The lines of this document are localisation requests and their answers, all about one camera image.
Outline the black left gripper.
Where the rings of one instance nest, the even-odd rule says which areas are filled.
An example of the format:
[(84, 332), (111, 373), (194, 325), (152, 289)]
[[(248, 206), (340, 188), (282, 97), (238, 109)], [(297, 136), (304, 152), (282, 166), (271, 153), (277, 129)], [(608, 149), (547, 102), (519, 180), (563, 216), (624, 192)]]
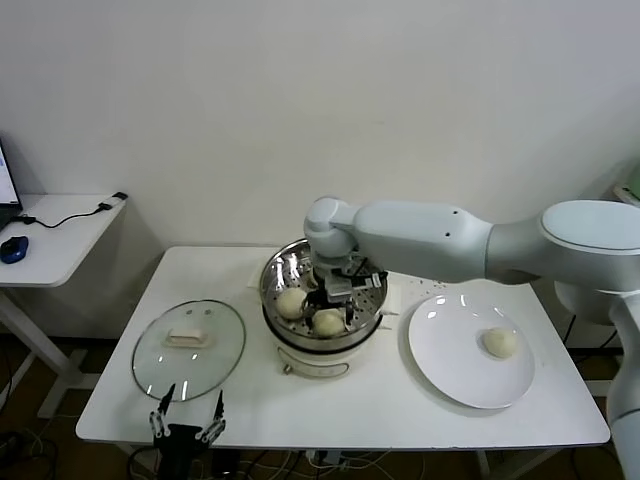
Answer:
[(226, 428), (224, 419), (224, 398), (220, 390), (209, 424), (204, 427), (168, 424), (166, 413), (173, 399), (176, 384), (173, 383), (164, 394), (158, 407), (149, 414), (151, 432), (155, 438), (155, 447), (160, 452), (160, 464), (157, 471), (159, 480), (187, 480), (194, 459), (208, 448), (208, 442), (215, 442)]

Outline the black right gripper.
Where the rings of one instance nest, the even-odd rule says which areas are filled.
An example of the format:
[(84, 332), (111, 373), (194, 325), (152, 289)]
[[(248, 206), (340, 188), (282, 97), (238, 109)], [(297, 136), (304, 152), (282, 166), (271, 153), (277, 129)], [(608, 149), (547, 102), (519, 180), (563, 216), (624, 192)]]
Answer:
[[(347, 332), (350, 332), (354, 317), (353, 279), (340, 269), (325, 270), (322, 272), (321, 278), (319, 285), (322, 287), (327, 301), (332, 304), (344, 304), (344, 328)], [(302, 319), (311, 319), (317, 311), (322, 309), (323, 293), (321, 291), (310, 291), (302, 302)]]

